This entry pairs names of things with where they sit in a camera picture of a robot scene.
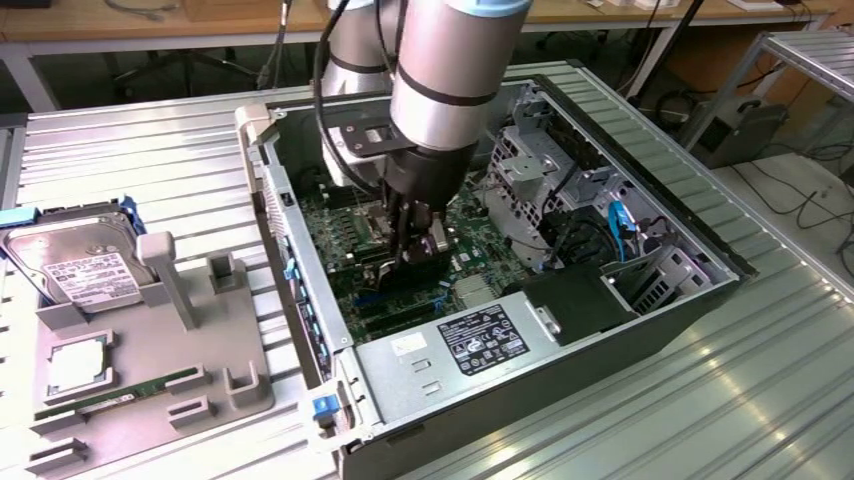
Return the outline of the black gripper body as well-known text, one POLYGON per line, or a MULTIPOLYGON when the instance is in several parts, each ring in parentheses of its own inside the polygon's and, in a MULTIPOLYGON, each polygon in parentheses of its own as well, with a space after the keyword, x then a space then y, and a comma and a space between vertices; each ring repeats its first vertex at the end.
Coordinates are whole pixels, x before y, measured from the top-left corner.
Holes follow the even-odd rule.
POLYGON ((398 209, 421 202, 434 212, 445 211, 462 188, 477 147, 473 143, 450 151, 421 146, 391 151, 383 170, 386 204, 398 209))

